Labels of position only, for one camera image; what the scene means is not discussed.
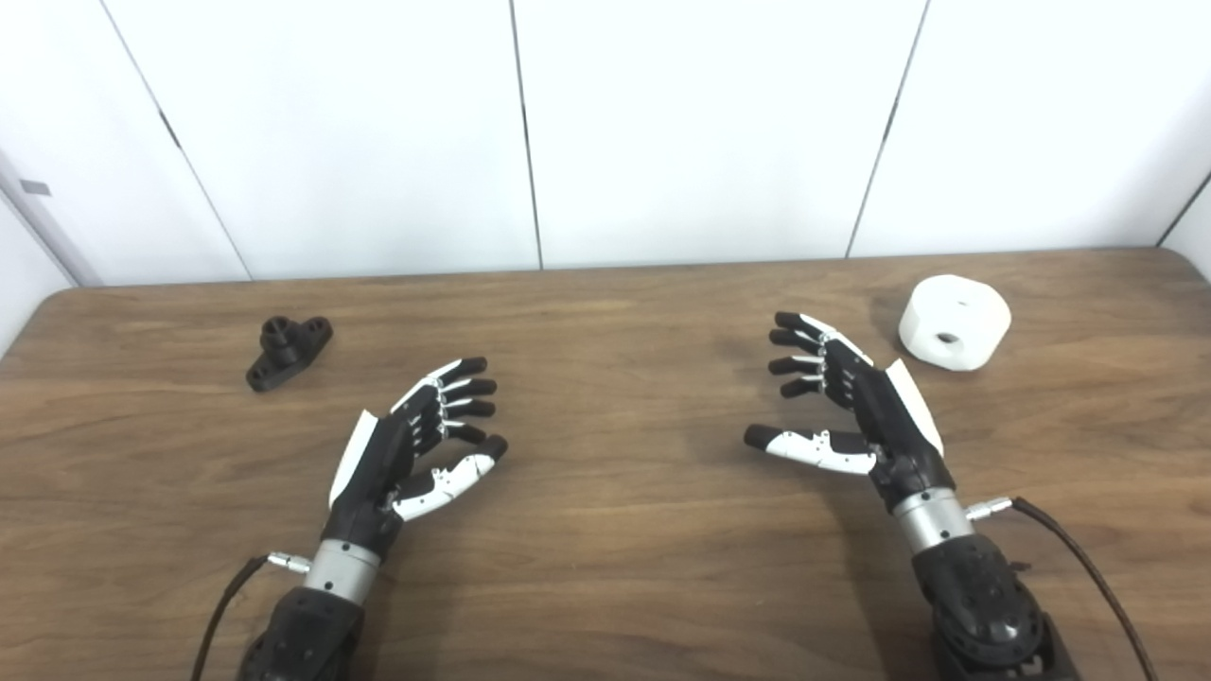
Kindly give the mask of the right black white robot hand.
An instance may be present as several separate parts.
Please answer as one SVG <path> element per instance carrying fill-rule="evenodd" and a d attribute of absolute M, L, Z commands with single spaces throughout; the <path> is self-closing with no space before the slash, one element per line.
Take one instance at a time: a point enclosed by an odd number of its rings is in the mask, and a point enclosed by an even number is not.
<path fill-rule="evenodd" d="M 879 367 L 830 324 L 779 311 L 769 339 L 799 354 L 776 357 L 770 374 L 791 374 L 782 397 L 820 393 L 853 414 L 854 431 L 794 430 L 751 424 L 744 443 L 784 460 L 869 476 L 888 513 L 903 500 L 936 490 L 955 491 L 932 413 L 902 361 Z"/>

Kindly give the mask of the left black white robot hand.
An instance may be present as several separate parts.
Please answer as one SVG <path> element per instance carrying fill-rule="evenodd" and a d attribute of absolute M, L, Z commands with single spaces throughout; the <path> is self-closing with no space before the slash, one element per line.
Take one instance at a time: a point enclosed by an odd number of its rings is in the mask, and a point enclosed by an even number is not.
<path fill-rule="evenodd" d="M 480 482 L 509 443 L 467 424 L 497 413 L 487 357 L 459 357 L 423 376 L 384 414 L 358 414 L 328 496 L 322 540 L 388 559 L 402 527 Z"/>

